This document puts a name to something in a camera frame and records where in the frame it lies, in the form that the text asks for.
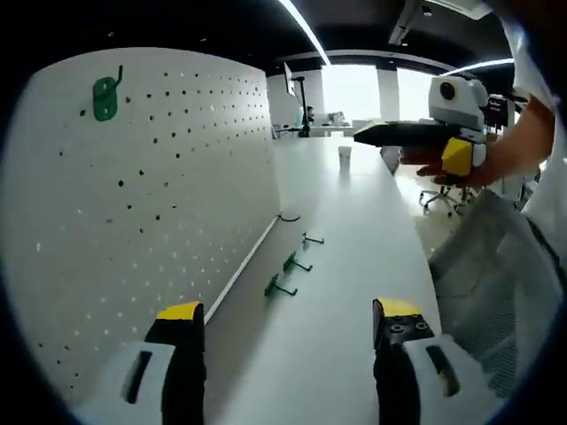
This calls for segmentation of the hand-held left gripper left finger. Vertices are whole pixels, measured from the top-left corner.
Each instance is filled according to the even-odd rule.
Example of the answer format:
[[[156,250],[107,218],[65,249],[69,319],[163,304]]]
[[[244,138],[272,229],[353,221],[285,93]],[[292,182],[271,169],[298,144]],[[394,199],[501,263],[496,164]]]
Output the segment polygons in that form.
[[[88,401],[88,423],[203,424],[205,382],[203,304],[169,306],[144,340],[109,360]]]

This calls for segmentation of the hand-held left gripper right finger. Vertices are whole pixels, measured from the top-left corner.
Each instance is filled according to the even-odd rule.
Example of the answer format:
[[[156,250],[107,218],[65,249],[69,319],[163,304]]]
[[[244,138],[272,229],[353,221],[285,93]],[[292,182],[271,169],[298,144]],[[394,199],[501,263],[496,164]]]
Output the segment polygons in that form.
[[[481,365],[417,307],[376,298],[372,319],[381,424],[486,424],[501,409]]]

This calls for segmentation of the person's right hand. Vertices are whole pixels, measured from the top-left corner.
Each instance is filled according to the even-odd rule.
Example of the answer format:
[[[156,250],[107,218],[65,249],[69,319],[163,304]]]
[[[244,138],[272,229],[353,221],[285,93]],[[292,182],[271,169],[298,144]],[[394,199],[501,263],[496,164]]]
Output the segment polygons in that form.
[[[402,149],[400,163],[402,165],[419,166],[417,175],[432,177],[433,181],[443,186],[481,187],[488,186],[504,176],[506,166],[500,162],[500,155],[494,146],[489,146],[485,162],[472,169],[465,177],[448,177],[442,168],[442,150],[435,149]]]

